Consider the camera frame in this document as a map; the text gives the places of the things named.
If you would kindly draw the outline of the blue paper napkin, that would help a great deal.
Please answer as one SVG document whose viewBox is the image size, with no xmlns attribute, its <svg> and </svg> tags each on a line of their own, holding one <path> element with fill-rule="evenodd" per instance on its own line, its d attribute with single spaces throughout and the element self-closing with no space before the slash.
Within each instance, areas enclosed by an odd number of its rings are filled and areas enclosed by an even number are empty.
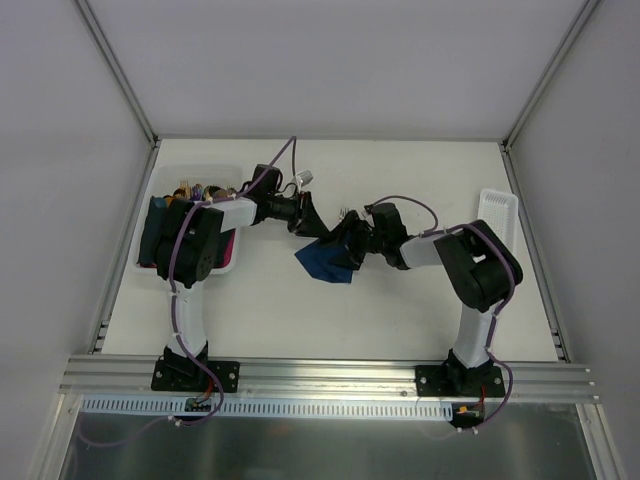
<svg viewBox="0 0 640 480">
<path fill-rule="evenodd" d="M 320 239 L 316 239 L 298 250 L 295 258 L 315 280 L 332 284 L 350 284 L 353 271 L 330 262 L 334 257 L 346 252 L 344 245 L 324 244 Z"/>
</svg>

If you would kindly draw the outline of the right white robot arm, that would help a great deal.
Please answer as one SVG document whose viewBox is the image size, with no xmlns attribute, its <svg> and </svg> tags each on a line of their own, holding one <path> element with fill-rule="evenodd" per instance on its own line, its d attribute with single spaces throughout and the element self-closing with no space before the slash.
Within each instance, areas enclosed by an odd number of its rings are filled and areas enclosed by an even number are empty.
<svg viewBox="0 0 640 480">
<path fill-rule="evenodd" d="M 392 203 L 370 205 L 367 221 L 354 210 L 323 242 L 338 248 L 329 263 L 358 270 L 368 254 L 380 254 L 398 270 L 441 266 L 462 304 L 458 334 L 439 366 L 415 367 L 420 397 L 506 397 L 509 384 L 491 353 L 498 316 L 523 280 L 522 268 L 480 219 L 447 230 L 411 235 Z"/>
</svg>

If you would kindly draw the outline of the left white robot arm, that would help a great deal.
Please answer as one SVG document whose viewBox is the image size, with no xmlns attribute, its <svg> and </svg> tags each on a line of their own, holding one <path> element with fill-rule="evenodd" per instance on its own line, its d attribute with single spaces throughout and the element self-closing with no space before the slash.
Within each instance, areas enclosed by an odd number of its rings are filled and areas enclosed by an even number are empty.
<svg viewBox="0 0 640 480">
<path fill-rule="evenodd" d="M 238 193 L 209 200 L 177 198 L 163 214 L 154 239 L 157 275 L 168 283 L 171 336 L 156 361 L 151 389 L 195 392 L 216 383 L 209 375 L 204 327 L 204 281 L 231 233 L 266 219 L 286 223 L 290 233 L 319 238 L 328 233 L 309 192 L 295 183 L 290 197 L 277 191 L 282 172 L 259 164 Z"/>
</svg>

